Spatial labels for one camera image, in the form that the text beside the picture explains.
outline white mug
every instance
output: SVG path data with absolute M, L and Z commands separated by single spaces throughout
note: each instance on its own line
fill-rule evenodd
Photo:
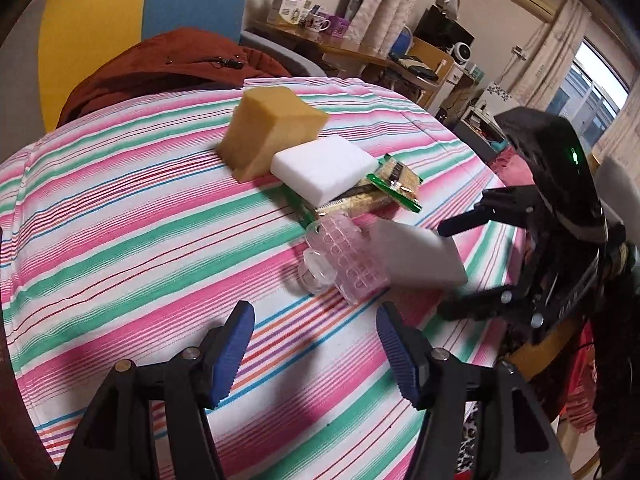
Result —
M 306 16 L 306 28 L 315 32 L 327 30 L 330 25 L 331 22 L 325 19 L 324 16 L 319 16 L 318 14 L 308 14 Z

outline beige curtain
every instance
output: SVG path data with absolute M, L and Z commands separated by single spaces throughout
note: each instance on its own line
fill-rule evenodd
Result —
M 416 0 L 362 0 L 346 37 L 387 54 L 402 30 Z
M 523 106 L 546 110 L 569 72 L 590 18 L 589 9 L 580 0 L 567 0 L 510 95 Z
M 593 154 L 598 160 L 611 156 L 640 187 L 640 78 L 636 78 L 625 105 L 596 143 Z

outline blue gripper pad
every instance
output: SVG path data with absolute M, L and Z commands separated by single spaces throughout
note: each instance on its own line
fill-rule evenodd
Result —
M 213 363 L 210 398 L 213 407 L 228 396 L 240 362 L 254 333 L 255 312 L 248 301 L 239 301 L 223 327 L 225 337 L 218 358 Z
M 385 349 L 386 358 L 389 364 L 391 364 L 391 371 L 396 378 L 400 393 L 405 399 L 411 402 L 414 407 L 417 407 L 420 401 L 417 366 L 402 342 L 398 330 L 396 330 L 396 326 L 392 322 L 389 314 L 384 304 L 378 307 L 376 314 L 378 336 L 382 343 L 382 348 Z M 397 312 L 393 312 L 392 315 L 393 314 L 399 318 Z

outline metal screw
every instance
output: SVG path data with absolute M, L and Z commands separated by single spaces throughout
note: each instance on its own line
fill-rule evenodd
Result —
M 187 359 L 187 361 L 193 361 L 200 356 L 200 350 L 198 350 L 195 346 L 189 346 L 182 351 L 182 358 Z
M 436 359 L 436 361 L 446 361 L 449 359 L 450 353 L 448 350 L 444 348 L 434 348 L 431 350 L 431 357 Z
M 114 368 L 116 368 L 117 372 L 126 372 L 127 370 L 129 370 L 129 368 L 131 368 L 131 361 L 129 361 L 128 359 L 120 359 L 120 361 L 116 363 Z
M 542 324 L 545 322 L 545 317 L 539 312 L 535 313 L 531 316 L 531 327 L 532 328 L 540 328 Z

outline chair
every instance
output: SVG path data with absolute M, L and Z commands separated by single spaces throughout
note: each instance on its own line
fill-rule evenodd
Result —
M 53 131 L 71 91 L 142 40 L 179 27 L 210 30 L 259 49 L 293 75 L 325 76 L 299 54 L 242 31 L 245 0 L 37 0 L 0 51 L 3 131 Z M 12 146 L 12 150 L 21 148 Z

